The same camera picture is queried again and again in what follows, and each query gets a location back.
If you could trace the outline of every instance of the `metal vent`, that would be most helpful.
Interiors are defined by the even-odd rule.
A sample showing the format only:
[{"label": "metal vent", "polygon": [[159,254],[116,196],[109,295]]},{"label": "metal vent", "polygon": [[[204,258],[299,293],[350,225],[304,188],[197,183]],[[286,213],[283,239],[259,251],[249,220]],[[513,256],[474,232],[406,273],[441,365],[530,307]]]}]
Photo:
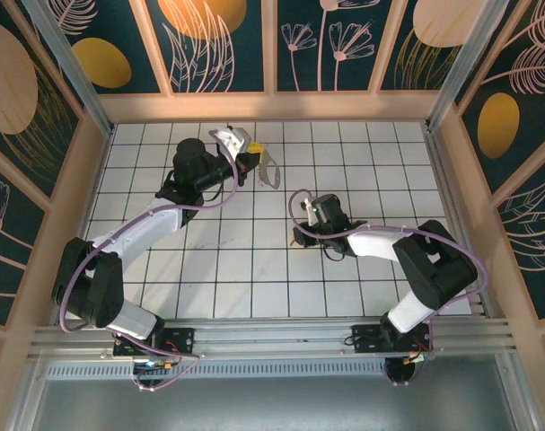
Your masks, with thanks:
[{"label": "metal vent", "polygon": [[[143,379],[173,376],[186,365],[171,370],[156,370]],[[382,359],[300,359],[268,361],[201,362],[183,378],[303,377],[325,375],[382,374]],[[122,380],[132,377],[132,363],[62,363],[48,368],[48,380]]]}]

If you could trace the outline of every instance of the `yellow circle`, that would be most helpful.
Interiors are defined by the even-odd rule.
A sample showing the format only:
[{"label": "yellow circle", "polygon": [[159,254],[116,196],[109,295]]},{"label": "yellow circle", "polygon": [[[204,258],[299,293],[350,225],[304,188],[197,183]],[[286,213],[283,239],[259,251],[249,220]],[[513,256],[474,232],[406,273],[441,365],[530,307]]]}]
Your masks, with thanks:
[{"label": "yellow circle", "polygon": [[105,88],[119,88],[130,81],[130,64],[120,49],[106,40],[86,38],[73,51],[91,82]]},{"label": "yellow circle", "polygon": [[180,33],[195,39],[214,39],[217,34],[209,34],[209,13],[220,16],[229,32],[233,32],[244,21],[246,0],[158,0],[158,5],[166,19]]},{"label": "yellow circle", "polygon": [[520,126],[520,109],[514,98],[497,92],[486,100],[478,121],[479,149],[490,159],[503,155]]},{"label": "yellow circle", "polygon": [[21,133],[37,110],[39,88],[27,50],[0,25],[0,132]]},{"label": "yellow circle", "polygon": [[414,32],[430,47],[463,45],[485,3],[486,0],[418,0]]}]

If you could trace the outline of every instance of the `black mounting bracket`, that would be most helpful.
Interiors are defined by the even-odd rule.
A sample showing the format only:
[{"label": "black mounting bracket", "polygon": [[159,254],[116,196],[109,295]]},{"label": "black mounting bracket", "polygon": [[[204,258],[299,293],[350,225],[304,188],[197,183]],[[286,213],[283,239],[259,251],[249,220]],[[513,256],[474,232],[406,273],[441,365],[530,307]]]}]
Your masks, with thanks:
[{"label": "black mounting bracket", "polygon": [[[164,328],[160,336],[163,338],[163,345],[159,347],[161,350],[172,352],[176,346],[180,353],[192,353],[194,347],[194,329],[192,328]],[[157,356],[153,353],[143,351],[140,347],[122,337],[115,340],[114,348],[112,349],[114,357],[122,356]]]},{"label": "black mounting bracket", "polygon": [[354,344],[350,345],[354,346],[354,353],[408,353],[421,349],[418,342],[429,349],[429,333],[429,327],[420,323],[403,337],[395,339],[392,345],[382,336],[382,325],[355,325],[350,337]]}]

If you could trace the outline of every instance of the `white grid floor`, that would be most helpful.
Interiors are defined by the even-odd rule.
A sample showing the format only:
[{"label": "white grid floor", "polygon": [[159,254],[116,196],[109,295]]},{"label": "white grid floor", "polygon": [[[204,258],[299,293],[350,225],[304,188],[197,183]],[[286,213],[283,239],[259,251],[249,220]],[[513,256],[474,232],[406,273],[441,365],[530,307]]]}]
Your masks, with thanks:
[{"label": "white grid floor", "polygon": [[[446,224],[418,123],[231,123],[268,144],[281,165],[279,190],[252,172],[233,202],[199,212],[125,272],[125,296],[166,319],[381,316],[409,290],[399,265],[378,258],[340,262],[292,241],[286,205],[307,188],[335,193],[352,219]],[[176,144],[212,141],[225,123],[121,124],[92,211],[87,238],[106,233],[154,197]],[[207,145],[215,154],[215,144]],[[224,190],[231,189],[231,180]],[[296,213],[304,217],[298,207]],[[459,301],[447,314],[470,314]]]}]

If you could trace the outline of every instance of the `grid tile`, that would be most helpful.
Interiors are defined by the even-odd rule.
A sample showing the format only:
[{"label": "grid tile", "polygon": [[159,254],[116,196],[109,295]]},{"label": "grid tile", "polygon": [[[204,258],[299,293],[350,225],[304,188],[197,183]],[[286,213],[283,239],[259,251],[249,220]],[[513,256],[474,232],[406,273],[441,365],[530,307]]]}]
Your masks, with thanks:
[{"label": "grid tile", "polygon": [[[415,122],[233,122],[266,143],[282,182],[273,190],[251,172],[230,205],[200,211],[125,271],[128,300],[164,318],[381,316],[409,285],[398,263],[376,257],[330,260],[293,240],[286,206],[292,192],[334,193],[352,220],[413,226],[446,224]],[[154,198],[177,144],[199,137],[216,154],[208,130],[226,123],[119,125],[95,200],[88,235],[116,228]],[[207,190],[214,196],[218,185]],[[232,181],[224,184],[224,197]],[[299,222],[306,214],[294,203]],[[333,259],[334,250],[327,253]],[[445,313],[470,313],[468,301]]]}]

